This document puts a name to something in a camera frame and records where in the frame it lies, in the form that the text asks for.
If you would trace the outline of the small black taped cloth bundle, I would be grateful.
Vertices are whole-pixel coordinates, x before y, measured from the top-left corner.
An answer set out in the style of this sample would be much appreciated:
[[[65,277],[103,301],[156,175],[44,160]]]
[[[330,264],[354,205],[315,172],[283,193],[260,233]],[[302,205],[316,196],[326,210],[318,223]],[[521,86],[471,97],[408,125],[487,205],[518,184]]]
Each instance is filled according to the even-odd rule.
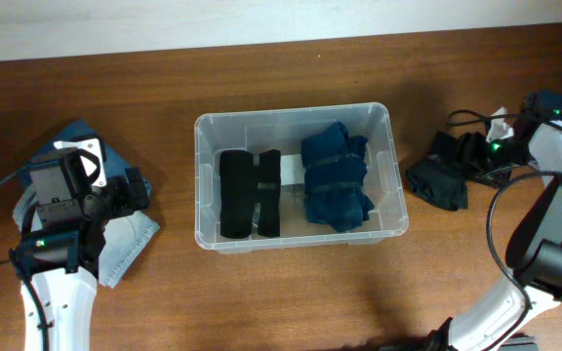
[[[456,146],[453,136],[437,132],[427,154],[405,172],[414,195],[449,212],[468,206],[467,179],[454,165]]]

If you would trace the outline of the large black taped cloth bundle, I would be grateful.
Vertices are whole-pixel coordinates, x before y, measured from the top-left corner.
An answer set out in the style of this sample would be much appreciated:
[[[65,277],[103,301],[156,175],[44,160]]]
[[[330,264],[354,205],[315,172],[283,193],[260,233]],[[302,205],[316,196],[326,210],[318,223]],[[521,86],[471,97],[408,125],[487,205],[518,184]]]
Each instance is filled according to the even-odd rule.
[[[220,156],[221,235],[245,239],[253,233],[280,236],[281,152],[226,150]]]

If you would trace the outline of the blue taped cloth bundle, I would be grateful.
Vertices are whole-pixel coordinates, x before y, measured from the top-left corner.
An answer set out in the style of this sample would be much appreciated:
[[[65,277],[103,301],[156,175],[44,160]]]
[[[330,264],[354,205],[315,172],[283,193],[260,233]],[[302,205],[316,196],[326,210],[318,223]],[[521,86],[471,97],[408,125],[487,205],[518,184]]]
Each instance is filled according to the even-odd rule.
[[[367,143],[364,136],[351,136],[341,122],[301,142],[308,221],[348,232],[370,219],[375,205],[363,190]]]

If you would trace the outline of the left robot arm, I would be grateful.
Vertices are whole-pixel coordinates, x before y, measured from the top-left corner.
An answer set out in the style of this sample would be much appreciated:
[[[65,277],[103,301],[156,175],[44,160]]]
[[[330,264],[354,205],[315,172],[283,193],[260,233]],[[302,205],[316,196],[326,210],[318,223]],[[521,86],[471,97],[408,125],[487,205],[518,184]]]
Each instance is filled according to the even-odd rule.
[[[21,280],[27,350],[87,350],[104,229],[150,205],[141,171],[100,178],[102,159],[76,147],[33,158],[37,199],[9,252]]]

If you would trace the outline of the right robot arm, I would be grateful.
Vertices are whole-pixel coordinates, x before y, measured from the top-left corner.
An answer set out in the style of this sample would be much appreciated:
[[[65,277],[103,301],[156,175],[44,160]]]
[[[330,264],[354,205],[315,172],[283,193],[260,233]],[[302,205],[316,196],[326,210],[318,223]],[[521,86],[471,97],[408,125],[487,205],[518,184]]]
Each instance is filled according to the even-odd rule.
[[[538,91],[524,97],[517,113],[470,116],[471,123],[484,124],[484,135],[439,136],[407,178],[415,194],[442,208],[454,206],[454,189],[467,180],[496,188],[485,235],[502,276],[473,307],[448,318],[418,347],[536,350],[537,341],[520,329],[562,304],[562,96]],[[531,178],[540,178],[544,190],[499,255],[493,236],[498,201]]]

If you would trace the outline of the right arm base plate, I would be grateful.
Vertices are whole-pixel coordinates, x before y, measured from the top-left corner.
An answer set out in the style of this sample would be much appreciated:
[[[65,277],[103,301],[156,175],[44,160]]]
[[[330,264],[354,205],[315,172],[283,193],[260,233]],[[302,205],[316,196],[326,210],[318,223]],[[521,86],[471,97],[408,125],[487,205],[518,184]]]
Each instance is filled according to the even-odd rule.
[[[508,339],[499,351],[539,351],[539,346],[533,336],[520,335]]]

